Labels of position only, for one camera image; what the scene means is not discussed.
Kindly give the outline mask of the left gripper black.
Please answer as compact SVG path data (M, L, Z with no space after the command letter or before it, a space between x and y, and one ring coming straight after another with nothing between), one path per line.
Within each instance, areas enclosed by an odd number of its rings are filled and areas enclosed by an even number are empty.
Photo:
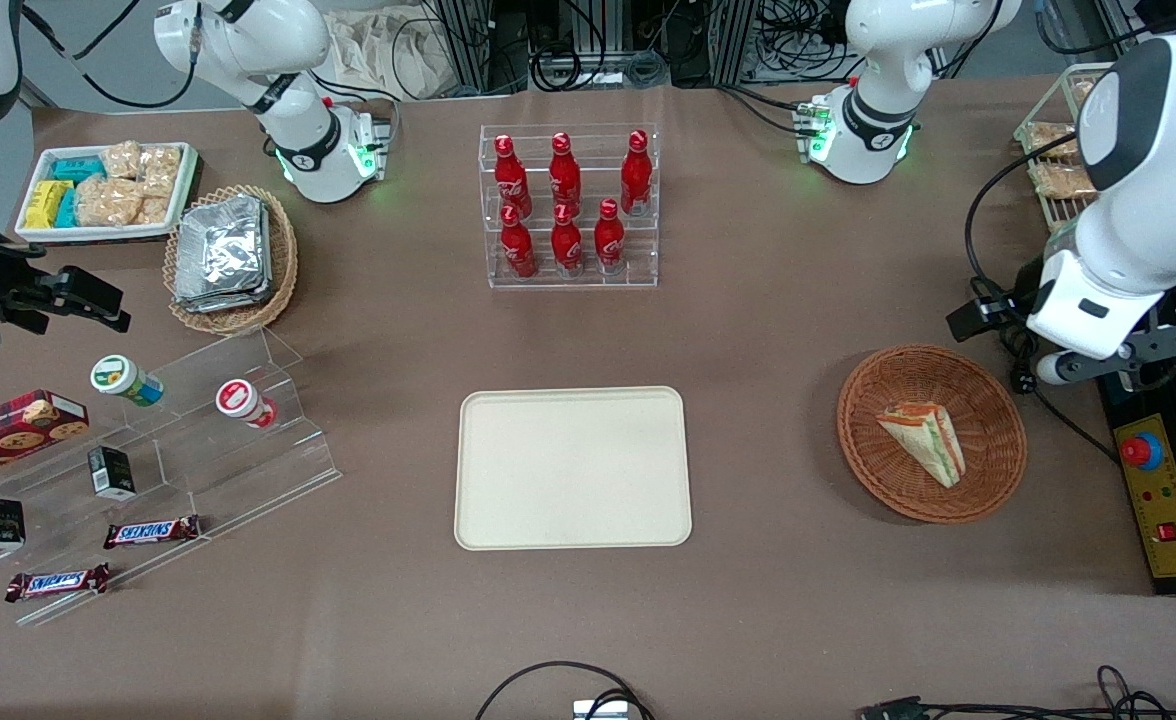
M1041 255L1025 261L1018 268L1013 289L1008 292L1008 299L975 296L946 315L946 327L953 334L953 340L964 344L1008 325L1010 341L1016 344L1016 347L1040 347L1040 336L1028 329L1027 319L1033 313L1036 296L1040 295L1042 265L1044 259Z

